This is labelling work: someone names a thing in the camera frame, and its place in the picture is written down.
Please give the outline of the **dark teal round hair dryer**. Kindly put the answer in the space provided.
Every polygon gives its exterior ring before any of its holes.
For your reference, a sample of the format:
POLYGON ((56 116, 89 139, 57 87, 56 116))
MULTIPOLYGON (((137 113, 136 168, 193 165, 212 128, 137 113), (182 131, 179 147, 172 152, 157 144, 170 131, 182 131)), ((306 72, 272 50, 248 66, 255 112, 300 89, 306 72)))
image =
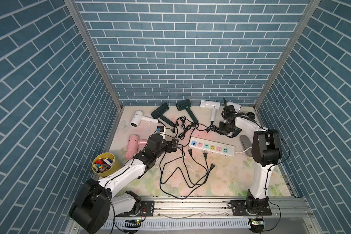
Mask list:
POLYGON ((253 113, 253 112, 247 112, 246 114, 245 114, 249 119, 251 119, 251 120, 255 120, 255 113, 253 113))

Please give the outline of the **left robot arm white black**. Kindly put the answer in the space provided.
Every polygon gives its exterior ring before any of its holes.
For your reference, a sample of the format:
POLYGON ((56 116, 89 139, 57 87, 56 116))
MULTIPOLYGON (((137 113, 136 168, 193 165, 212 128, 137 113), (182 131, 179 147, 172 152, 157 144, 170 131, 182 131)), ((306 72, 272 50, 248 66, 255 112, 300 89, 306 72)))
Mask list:
POLYGON ((100 180, 89 179, 79 190, 69 210, 69 216, 90 234, 99 231, 110 212, 136 214, 141 198, 132 191, 117 193, 135 179, 140 179, 164 153, 177 151, 178 139, 166 141, 160 134, 152 134, 145 147, 121 169, 100 180))

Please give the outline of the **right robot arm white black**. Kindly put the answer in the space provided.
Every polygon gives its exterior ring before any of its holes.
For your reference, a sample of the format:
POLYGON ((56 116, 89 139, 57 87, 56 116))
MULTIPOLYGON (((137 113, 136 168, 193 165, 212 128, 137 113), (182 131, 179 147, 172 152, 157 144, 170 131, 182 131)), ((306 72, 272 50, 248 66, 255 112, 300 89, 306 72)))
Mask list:
POLYGON ((267 186, 273 172, 282 158, 279 132, 260 126, 255 120, 238 117, 225 117, 219 128, 225 132, 244 131, 251 144, 251 155, 256 162, 253 183, 247 192, 246 200, 232 200, 228 206, 233 215, 271 215, 267 186))

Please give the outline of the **grey oval pad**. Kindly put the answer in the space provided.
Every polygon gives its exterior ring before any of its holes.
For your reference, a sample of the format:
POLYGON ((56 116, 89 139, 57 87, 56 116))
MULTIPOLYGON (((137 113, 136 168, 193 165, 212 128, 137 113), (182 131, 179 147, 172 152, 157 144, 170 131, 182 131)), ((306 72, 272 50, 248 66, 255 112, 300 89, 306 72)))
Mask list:
POLYGON ((252 143, 251 140, 246 136, 246 135, 241 135, 240 136, 240 141, 242 143, 242 146, 244 147, 245 154, 248 157, 252 157, 252 143))

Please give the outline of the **white boxy hair dryer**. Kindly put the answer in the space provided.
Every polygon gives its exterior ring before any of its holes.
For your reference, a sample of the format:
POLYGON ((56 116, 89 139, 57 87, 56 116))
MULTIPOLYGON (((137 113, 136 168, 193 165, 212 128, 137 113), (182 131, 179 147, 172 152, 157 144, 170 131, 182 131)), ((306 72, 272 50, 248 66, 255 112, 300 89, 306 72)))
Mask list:
POLYGON ((216 101, 202 100, 200 103, 200 107, 211 109, 210 122, 211 122, 211 124, 213 124, 215 122, 217 110, 219 110, 219 108, 220 108, 220 103, 216 102, 216 101))

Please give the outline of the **white multicolour power strip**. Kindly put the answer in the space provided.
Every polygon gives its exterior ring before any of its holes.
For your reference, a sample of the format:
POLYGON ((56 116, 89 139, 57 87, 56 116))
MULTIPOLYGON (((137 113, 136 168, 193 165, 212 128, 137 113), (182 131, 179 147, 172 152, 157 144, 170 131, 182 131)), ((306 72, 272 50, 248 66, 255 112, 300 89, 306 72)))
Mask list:
POLYGON ((197 137, 191 137, 189 147, 209 154, 235 156, 235 146, 197 137))

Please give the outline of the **pink hair dryer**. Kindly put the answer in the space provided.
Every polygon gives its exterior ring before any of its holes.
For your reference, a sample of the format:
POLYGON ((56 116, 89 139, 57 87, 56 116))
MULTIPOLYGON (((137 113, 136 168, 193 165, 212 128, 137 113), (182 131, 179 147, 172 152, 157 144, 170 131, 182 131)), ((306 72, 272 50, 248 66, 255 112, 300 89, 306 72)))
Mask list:
POLYGON ((146 139, 139 139, 138 135, 131 135, 128 139, 127 150, 125 158, 130 160, 138 153, 139 146, 145 146, 147 144, 146 139))

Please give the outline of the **dark green slim hair dryer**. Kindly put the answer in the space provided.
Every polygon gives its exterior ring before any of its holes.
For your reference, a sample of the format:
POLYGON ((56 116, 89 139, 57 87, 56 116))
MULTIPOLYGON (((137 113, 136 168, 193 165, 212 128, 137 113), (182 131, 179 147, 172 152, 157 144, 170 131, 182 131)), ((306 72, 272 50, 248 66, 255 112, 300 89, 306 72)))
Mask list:
POLYGON ((166 102, 164 102, 160 107, 158 107, 156 110, 154 110, 151 113, 151 116, 153 119, 161 119, 171 127, 175 127, 175 124, 170 121, 167 117, 164 116, 164 114, 169 110, 169 106, 166 102))

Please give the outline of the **white round hair dryer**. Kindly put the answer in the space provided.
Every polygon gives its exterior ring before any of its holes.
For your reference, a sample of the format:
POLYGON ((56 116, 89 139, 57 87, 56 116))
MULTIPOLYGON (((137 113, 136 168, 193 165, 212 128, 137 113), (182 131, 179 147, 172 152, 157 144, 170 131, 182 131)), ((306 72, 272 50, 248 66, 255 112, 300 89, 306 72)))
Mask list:
POLYGON ((141 122, 143 122, 143 121, 152 122, 152 123, 156 123, 156 124, 159 123, 159 121, 157 119, 153 119, 151 117, 147 117, 147 116, 144 115, 143 112, 137 110, 137 111, 135 111, 135 113, 133 115, 133 118, 132 118, 132 120, 130 122, 130 125, 132 127, 138 127, 141 124, 141 122))

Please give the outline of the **dark green boxy hair dryer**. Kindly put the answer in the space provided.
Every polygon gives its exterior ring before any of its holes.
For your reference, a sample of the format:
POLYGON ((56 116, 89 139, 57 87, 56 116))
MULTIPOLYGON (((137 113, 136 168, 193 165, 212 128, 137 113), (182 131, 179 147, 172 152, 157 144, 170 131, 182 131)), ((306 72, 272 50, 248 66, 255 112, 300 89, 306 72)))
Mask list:
POLYGON ((193 123, 198 124, 199 121, 196 118, 196 116, 194 115, 194 113, 191 110, 191 101, 189 99, 184 99, 184 100, 180 100, 176 103, 176 107, 178 111, 182 111, 182 110, 186 110, 187 113, 189 114, 189 116, 191 117, 193 123))

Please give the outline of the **yellow cup with small items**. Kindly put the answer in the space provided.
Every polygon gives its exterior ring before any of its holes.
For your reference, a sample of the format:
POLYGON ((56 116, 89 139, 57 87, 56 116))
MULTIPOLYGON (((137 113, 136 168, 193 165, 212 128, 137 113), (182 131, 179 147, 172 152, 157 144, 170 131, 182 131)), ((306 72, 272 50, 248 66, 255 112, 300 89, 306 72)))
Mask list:
POLYGON ((92 171, 100 177, 107 177, 119 169, 121 164, 111 153, 102 153, 92 162, 92 171))

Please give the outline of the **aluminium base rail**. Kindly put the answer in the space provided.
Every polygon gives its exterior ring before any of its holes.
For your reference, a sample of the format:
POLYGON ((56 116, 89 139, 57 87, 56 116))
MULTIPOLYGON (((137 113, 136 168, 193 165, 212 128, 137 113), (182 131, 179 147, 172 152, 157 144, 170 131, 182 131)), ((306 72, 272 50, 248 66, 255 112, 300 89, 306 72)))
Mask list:
POLYGON ((100 234, 118 230, 139 234, 166 231, 237 230, 262 234, 319 234, 321 229, 305 199, 270 199, 270 214, 250 215, 242 198, 143 198, 146 214, 113 218, 113 213, 93 229, 100 234))

